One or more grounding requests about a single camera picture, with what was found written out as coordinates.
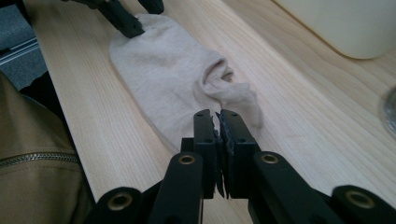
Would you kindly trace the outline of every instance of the table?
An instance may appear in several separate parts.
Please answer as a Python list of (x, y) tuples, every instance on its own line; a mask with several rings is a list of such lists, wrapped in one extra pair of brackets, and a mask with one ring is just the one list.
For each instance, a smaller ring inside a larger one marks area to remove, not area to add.
[[(25, 0), (95, 200), (145, 190), (172, 153), (142, 117), (108, 56), (116, 30), (74, 2)], [(123, 2), (133, 13), (137, 1)], [(314, 189), (356, 185), (396, 206), (396, 144), (382, 120), (396, 86), (396, 50), (341, 56), (268, 0), (168, 0), (165, 12), (223, 54), (264, 113), (262, 150), (283, 155)], [(204, 223), (250, 223), (244, 200), (205, 201)]]

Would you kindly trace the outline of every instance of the beige fabric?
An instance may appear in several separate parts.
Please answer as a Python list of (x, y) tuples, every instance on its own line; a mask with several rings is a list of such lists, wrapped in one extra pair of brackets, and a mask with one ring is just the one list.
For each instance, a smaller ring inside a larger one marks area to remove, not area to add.
[[(60, 120), (26, 102), (0, 72), (0, 160), (75, 154)], [(77, 163), (27, 161), (0, 168), (0, 223), (81, 223), (91, 208)]]
[(226, 59), (165, 16), (137, 17), (145, 33), (132, 39), (117, 35), (109, 47), (111, 62), (174, 152), (182, 137), (193, 136), (192, 116), (203, 109), (239, 113), (253, 135), (262, 127), (255, 93), (247, 83), (232, 83)]

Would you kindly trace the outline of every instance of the zipper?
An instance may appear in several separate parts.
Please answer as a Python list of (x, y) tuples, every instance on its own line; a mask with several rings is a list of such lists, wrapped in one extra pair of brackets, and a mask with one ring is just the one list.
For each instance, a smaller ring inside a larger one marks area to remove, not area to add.
[(36, 152), (0, 160), (0, 168), (27, 161), (66, 161), (79, 163), (77, 155), (58, 152)]

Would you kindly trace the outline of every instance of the khaki clothing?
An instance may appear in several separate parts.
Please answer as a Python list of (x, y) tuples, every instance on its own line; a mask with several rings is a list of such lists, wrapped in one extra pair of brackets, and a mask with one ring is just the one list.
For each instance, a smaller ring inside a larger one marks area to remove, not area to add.
[(81, 223), (91, 208), (61, 121), (0, 72), (0, 223)]

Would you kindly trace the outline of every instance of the wooden table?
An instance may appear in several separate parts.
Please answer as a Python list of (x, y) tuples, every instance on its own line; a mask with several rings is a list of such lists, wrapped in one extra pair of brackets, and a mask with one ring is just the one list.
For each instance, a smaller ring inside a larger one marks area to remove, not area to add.
[[(144, 12), (137, 1), (126, 4)], [(172, 153), (148, 126), (108, 45), (115, 29), (74, 2), (26, 0), (94, 198), (120, 186), (145, 190)], [(168, 0), (164, 15), (228, 58), (265, 119), (262, 150), (283, 155), (315, 189), (356, 185), (396, 206), (396, 142), (382, 117), (396, 86), (396, 50), (343, 57), (268, 0)], [(205, 223), (250, 223), (244, 200), (205, 201)]]

